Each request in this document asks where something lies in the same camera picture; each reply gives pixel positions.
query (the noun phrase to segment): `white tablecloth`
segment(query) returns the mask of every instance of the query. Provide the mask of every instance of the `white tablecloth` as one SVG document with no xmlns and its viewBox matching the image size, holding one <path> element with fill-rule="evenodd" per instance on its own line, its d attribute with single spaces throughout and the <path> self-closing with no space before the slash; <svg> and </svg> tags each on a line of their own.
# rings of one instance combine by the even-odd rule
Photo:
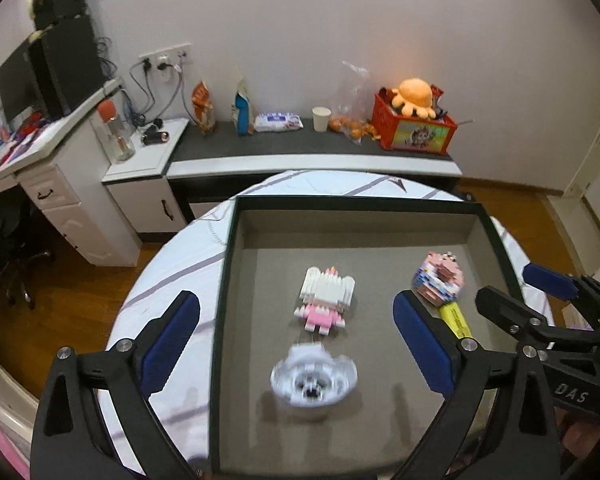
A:
<svg viewBox="0 0 600 480">
<path fill-rule="evenodd" d="M 248 194 L 460 200 L 447 192 L 404 178 L 349 171 L 287 171 L 240 193 Z M 234 203 L 233 198 L 222 202 L 180 231 L 155 255 L 126 297 L 107 343 L 109 349 L 119 339 L 135 338 L 149 320 L 162 315 L 181 290 L 190 290 L 198 296 L 200 323 L 164 389 L 150 397 L 156 415 L 188 460 L 206 459 L 209 454 L 212 346 L 222 262 Z M 529 259 L 500 222 L 495 218 L 492 220 L 514 267 L 526 304 L 553 323 L 545 294 L 525 285 L 522 280 L 522 269 Z M 100 393 L 100 404 L 123 464 L 141 472 L 107 392 Z"/>
</svg>

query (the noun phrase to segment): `office chair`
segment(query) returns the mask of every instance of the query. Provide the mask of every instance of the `office chair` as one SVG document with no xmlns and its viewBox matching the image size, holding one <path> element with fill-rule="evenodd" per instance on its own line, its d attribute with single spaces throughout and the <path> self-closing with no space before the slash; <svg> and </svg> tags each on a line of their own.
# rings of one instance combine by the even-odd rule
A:
<svg viewBox="0 0 600 480">
<path fill-rule="evenodd" d="M 49 250 L 35 250 L 36 243 L 30 232 L 30 219 L 35 211 L 22 188 L 13 187 L 0 193 L 0 278 L 9 280 L 6 291 L 9 304 L 15 304 L 14 294 L 19 290 L 32 309 L 34 298 L 24 278 L 34 261 L 53 258 Z"/>
</svg>

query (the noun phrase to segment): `cabinet handle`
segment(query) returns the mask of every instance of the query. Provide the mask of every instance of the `cabinet handle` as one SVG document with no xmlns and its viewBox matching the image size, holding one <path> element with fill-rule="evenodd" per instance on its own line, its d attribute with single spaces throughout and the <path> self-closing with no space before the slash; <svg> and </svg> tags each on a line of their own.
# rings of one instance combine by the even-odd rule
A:
<svg viewBox="0 0 600 480">
<path fill-rule="evenodd" d="M 171 220 L 173 222 L 173 215 L 169 212 L 169 209 L 167 208 L 166 200 L 162 200 L 162 209 L 164 211 L 164 214 L 169 217 L 169 220 Z"/>
<path fill-rule="evenodd" d="M 44 200 L 45 198 L 49 198 L 49 196 L 54 192 L 53 189 L 50 189 L 49 192 L 46 195 L 43 195 L 42 193 L 38 192 L 38 200 Z"/>
</svg>

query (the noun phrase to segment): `cartoon picture on box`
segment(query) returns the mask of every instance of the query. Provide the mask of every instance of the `cartoon picture on box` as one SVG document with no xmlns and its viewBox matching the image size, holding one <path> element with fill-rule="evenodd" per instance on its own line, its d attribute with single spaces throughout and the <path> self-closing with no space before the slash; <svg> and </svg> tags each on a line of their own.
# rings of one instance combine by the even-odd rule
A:
<svg viewBox="0 0 600 480">
<path fill-rule="evenodd" d="M 392 145 L 396 148 L 408 146 L 413 150 L 438 152 L 442 150 L 447 133 L 446 126 L 402 122 L 394 135 Z"/>
</svg>

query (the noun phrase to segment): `black countertop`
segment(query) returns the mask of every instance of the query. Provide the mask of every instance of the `black countertop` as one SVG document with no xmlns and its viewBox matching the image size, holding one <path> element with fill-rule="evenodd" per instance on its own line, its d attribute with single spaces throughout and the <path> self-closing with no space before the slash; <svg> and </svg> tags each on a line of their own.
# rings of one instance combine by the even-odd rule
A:
<svg viewBox="0 0 600 480">
<path fill-rule="evenodd" d="M 189 124 L 174 149 L 171 162 L 248 155 L 382 155 L 433 160 L 452 160 L 448 155 L 384 150 L 380 144 L 364 136 L 355 144 L 344 134 L 314 132 L 313 121 L 302 119 L 304 128 L 294 132 L 255 132 L 240 137 L 234 124 L 220 122 L 216 129 L 204 136 L 197 126 Z"/>
</svg>

